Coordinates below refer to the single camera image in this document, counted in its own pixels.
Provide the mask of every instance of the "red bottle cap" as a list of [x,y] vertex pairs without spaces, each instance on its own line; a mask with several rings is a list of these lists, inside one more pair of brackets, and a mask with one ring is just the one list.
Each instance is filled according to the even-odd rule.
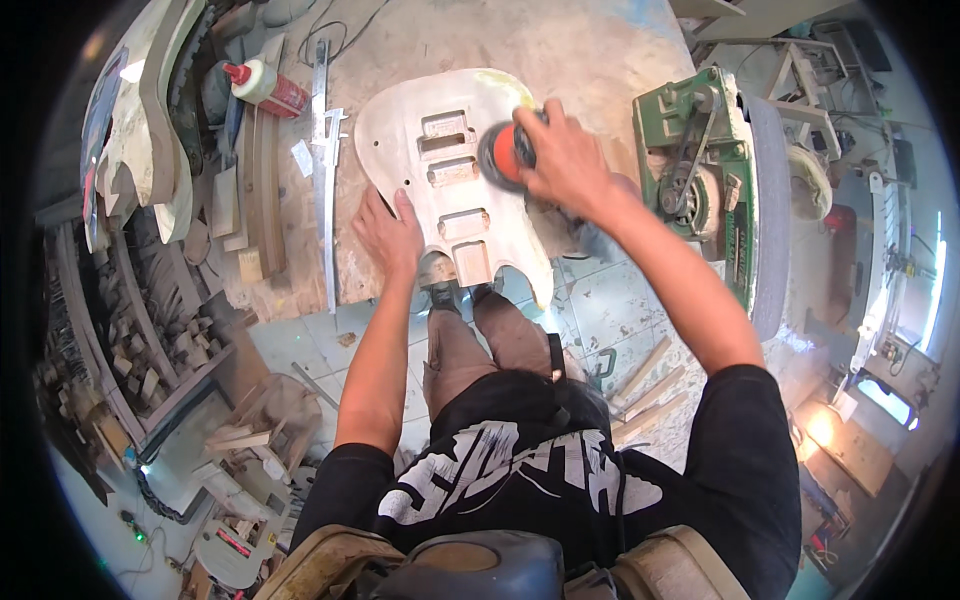
[[228,62],[224,65],[224,70],[230,75],[230,80],[237,85],[245,84],[251,74],[251,70],[246,64],[236,65]]

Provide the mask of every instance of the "black t-shirt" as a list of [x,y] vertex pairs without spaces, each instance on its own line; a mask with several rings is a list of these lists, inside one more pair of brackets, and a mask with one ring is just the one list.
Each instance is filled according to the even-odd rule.
[[479,379],[441,411],[430,445],[398,478],[382,450],[334,448],[291,550],[331,523],[373,531],[401,552],[444,534],[517,529],[559,541],[570,569],[612,566],[647,535],[685,524],[752,598],[786,595],[800,558],[800,492],[770,373],[742,365],[708,381],[683,475],[635,450],[614,451],[586,386],[571,384],[561,418],[553,392],[528,372]]

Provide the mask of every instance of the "metal ruler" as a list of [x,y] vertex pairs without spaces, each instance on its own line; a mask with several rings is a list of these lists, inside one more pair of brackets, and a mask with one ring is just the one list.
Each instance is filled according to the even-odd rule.
[[[313,208],[317,215],[317,237],[324,247],[324,288],[326,307],[330,314],[337,312],[336,276],[333,265],[333,184],[340,158],[340,122],[347,118],[342,108],[326,109],[326,63],[329,43],[317,40],[317,62],[313,68]],[[330,119],[327,133],[326,120]]]

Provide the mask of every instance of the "glue bottle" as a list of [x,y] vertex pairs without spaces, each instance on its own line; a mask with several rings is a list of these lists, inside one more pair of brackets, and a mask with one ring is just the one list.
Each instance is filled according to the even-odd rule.
[[230,75],[233,95],[268,112],[287,118],[300,116],[310,94],[299,85],[277,73],[260,59],[243,64],[224,64]]

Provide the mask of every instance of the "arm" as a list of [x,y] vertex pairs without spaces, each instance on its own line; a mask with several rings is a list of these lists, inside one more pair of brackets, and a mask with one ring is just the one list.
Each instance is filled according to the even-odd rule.
[[403,424],[407,385],[407,327],[423,233],[406,192],[394,195],[398,219],[373,185],[353,228],[384,273],[383,293],[347,371],[333,446],[360,443],[393,456]]
[[626,251],[707,375],[731,365],[763,367],[747,314],[709,264],[613,182],[599,142],[559,101],[543,108],[549,125],[526,108],[514,111],[537,153],[536,169],[521,172],[530,192],[592,221]]

